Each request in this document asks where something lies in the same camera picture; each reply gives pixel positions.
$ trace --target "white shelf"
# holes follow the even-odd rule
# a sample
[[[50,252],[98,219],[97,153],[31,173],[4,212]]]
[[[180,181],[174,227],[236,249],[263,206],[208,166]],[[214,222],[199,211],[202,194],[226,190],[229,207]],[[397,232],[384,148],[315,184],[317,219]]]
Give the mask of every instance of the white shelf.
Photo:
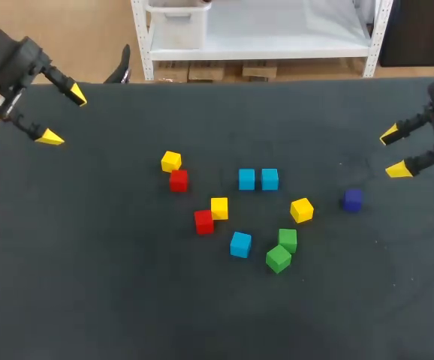
[[[158,29],[151,41],[154,61],[367,57],[371,45],[352,0],[213,0],[204,48],[162,49]]]

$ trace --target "dark blue cube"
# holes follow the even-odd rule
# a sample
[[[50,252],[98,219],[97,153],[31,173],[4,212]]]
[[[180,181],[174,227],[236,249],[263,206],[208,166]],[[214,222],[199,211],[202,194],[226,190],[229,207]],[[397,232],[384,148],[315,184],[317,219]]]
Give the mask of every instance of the dark blue cube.
[[[350,189],[344,194],[344,199],[342,201],[342,207],[347,212],[359,212],[362,209],[362,190]]]

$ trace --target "cyan cube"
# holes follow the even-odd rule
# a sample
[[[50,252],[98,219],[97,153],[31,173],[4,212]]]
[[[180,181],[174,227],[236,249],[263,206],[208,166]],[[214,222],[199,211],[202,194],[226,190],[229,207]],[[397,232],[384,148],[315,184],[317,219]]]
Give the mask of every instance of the cyan cube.
[[[362,190],[350,189],[344,194],[342,207],[347,212],[359,212],[362,209],[363,194]]]
[[[239,169],[239,190],[255,190],[254,169]]]
[[[275,191],[279,189],[279,173],[277,169],[262,169],[262,190]]]
[[[252,244],[252,237],[241,232],[235,232],[231,241],[231,255],[247,259]]]

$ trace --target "floor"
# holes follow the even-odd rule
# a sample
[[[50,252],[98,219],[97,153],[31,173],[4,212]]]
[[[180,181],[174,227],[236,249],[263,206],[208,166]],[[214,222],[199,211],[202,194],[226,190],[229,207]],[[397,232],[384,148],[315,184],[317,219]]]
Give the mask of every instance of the floor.
[[[105,80],[130,44],[132,81],[143,82],[130,0],[0,0],[0,27],[15,39],[31,37],[65,74],[91,83]],[[286,61],[278,81],[357,79],[361,67],[359,59]],[[376,76],[434,77],[434,67],[379,68]],[[242,81],[238,66],[229,66],[225,81]]]

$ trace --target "shelf leg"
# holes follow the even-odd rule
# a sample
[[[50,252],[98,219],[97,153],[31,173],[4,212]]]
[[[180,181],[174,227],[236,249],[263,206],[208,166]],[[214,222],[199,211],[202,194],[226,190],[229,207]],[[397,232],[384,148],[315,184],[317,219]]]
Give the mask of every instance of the shelf leg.
[[[134,13],[135,31],[142,58],[143,74],[145,80],[154,80],[154,66],[150,58],[150,47],[152,45],[152,31],[147,31],[146,21],[146,0],[131,0],[132,12]]]
[[[374,77],[379,54],[381,53],[382,41],[384,40],[387,23],[389,22],[393,0],[380,0],[380,3],[381,6],[379,7],[379,11],[374,19],[374,32],[372,33],[369,56],[367,57],[363,77]]]

